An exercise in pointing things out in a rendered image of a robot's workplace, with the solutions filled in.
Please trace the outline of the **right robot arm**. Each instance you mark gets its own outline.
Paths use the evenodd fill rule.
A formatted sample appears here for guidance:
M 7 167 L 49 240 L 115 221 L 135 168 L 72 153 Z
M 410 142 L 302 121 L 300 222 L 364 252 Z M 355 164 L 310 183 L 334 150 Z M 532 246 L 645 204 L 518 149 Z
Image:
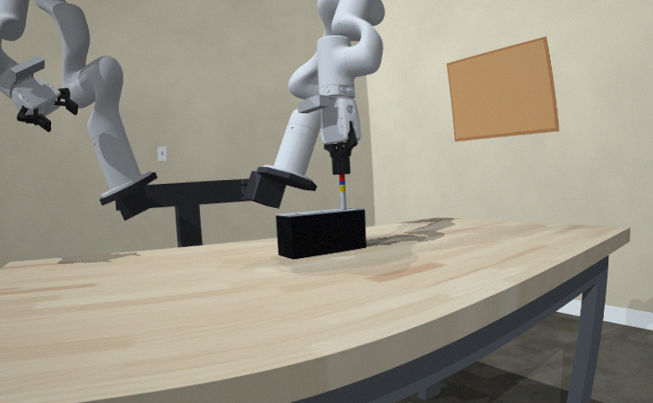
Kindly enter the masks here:
M 18 81 L 45 68 L 40 56 L 18 65 L 1 46 L 2 39 L 16 41 L 22 36 L 29 1 L 0 0 L 0 91 L 10 99 Z M 58 27 L 63 49 L 62 88 L 69 88 L 78 109 L 95 102 L 87 129 L 110 188 L 102 198 L 151 175 L 151 171 L 140 173 L 120 117 L 124 74 L 119 62 L 104 56 L 85 66 L 90 34 L 83 10 L 65 0 L 34 2 L 51 15 Z

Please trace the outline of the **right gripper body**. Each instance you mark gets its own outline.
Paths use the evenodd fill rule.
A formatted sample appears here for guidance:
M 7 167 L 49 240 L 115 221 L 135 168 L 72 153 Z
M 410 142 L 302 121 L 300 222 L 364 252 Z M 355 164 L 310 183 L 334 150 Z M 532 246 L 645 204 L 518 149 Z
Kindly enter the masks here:
M 38 109 L 38 114 L 41 113 L 46 117 L 57 110 L 60 106 L 54 104 L 58 101 L 60 91 L 39 78 L 31 75 L 29 79 L 27 77 L 25 80 L 21 79 L 21 83 L 18 81 L 12 91 L 11 99 L 19 111 L 24 106 L 28 109 L 25 115 L 33 115 L 33 110 Z

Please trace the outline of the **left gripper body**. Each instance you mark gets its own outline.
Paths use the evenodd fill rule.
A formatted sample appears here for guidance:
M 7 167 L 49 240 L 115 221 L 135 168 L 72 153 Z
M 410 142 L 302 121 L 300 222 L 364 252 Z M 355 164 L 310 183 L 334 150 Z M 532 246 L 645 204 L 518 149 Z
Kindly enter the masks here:
M 349 97 L 331 98 L 330 107 L 321 109 L 320 134 L 323 144 L 346 142 L 352 122 L 357 141 L 361 139 L 359 112 L 356 101 Z M 355 123 L 355 124 L 354 124 Z

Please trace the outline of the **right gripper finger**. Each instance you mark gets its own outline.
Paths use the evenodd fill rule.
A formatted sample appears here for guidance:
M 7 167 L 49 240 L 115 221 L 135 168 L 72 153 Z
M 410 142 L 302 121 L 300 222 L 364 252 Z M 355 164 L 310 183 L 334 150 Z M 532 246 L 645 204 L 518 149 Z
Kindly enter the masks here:
M 58 90 L 60 91 L 61 94 L 58 97 L 58 101 L 55 101 L 54 105 L 65 106 L 68 111 L 70 111 L 72 114 L 76 115 L 77 111 L 78 111 L 78 104 L 70 99 L 71 93 L 70 93 L 69 88 L 60 88 Z M 65 102 L 60 101 L 61 98 L 65 99 Z
M 38 115 L 38 109 L 33 110 L 33 115 L 25 115 L 27 108 L 22 106 L 20 112 L 17 115 L 17 120 L 20 122 L 25 122 L 27 124 L 39 125 L 45 129 L 48 133 L 51 131 L 51 121 L 48 120 L 43 114 Z

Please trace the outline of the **red and grey striped pin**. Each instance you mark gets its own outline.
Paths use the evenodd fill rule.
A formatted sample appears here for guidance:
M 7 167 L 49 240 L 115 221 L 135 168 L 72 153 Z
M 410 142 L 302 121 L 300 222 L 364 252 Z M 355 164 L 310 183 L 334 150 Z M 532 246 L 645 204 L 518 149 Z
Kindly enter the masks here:
M 341 198 L 341 210 L 346 209 L 346 182 L 345 175 L 339 175 L 340 183 L 340 198 Z

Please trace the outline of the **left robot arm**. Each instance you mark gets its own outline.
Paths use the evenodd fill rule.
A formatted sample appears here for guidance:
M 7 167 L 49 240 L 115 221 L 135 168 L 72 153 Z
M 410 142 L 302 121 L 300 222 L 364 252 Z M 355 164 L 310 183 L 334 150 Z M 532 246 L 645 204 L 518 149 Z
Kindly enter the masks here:
M 324 35 L 316 54 L 288 85 L 303 101 L 291 115 L 274 166 L 264 165 L 312 182 L 305 175 L 320 131 L 321 109 L 330 107 L 331 98 L 355 98 L 355 78 L 378 71 L 384 48 L 373 28 L 385 16 L 381 0 L 318 0 L 318 11 Z M 351 41 L 359 43 L 351 46 Z

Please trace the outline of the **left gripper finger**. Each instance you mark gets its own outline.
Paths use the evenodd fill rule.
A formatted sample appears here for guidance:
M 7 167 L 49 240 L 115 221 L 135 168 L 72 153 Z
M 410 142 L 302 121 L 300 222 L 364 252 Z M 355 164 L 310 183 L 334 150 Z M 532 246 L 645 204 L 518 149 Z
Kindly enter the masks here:
M 350 130 L 348 133 L 348 139 L 346 142 L 338 143 L 338 154 L 340 157 L 337 157 L 337 171 L 338 175 L 348 175 L 350 174 L 350 159 L 351 150 L 358 145 L 358 141 L 355 135 L 355 131 L 352 125 L 352 122 L 349 122 Z
M 338 175 L 338 171 L 337 171 L 337 156 L 339 156 L 339 154 L 338 154 L 338 143 L 337 144 L 324 145 L 324 149 L 328 150 L 330 152 L 330 156 L 332 158 L 333 175 Z

